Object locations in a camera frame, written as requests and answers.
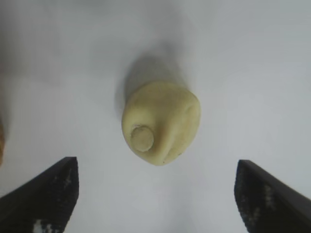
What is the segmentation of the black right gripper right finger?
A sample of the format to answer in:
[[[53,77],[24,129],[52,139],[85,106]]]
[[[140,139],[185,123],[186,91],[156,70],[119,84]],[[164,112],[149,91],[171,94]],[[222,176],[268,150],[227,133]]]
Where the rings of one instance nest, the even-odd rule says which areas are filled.
[[[311,200],[250,160],[239,160],[235,202],[249,233],[309,233]]]

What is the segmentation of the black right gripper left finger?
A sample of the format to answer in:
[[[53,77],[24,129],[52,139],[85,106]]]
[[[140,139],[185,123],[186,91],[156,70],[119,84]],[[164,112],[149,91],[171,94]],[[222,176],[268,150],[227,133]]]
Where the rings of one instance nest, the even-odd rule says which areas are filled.
[[[65,157],[0,199],[2,233],[63,233],[79,197],[76,157]]]

